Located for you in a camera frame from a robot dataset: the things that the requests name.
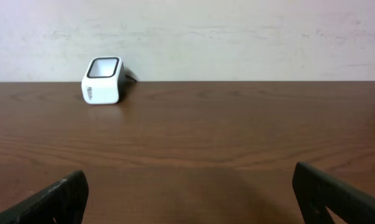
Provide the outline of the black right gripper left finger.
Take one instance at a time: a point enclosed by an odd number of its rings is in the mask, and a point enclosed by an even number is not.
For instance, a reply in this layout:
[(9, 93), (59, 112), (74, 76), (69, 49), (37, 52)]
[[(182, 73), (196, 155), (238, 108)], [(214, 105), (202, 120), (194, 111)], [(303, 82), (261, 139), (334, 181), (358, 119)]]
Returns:
[(0, 224), (81, 224), (89, 187), (82, 170), (76, 170), (0, 213)]

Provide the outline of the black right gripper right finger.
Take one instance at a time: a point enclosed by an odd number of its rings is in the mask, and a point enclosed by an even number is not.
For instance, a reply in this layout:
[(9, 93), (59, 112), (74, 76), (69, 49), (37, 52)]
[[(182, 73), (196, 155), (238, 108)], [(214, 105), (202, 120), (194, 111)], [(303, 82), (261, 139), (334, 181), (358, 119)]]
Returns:
[(305, 223), (375, 223), (375, 197), (306, 163), (295, 166), (292, 187)]

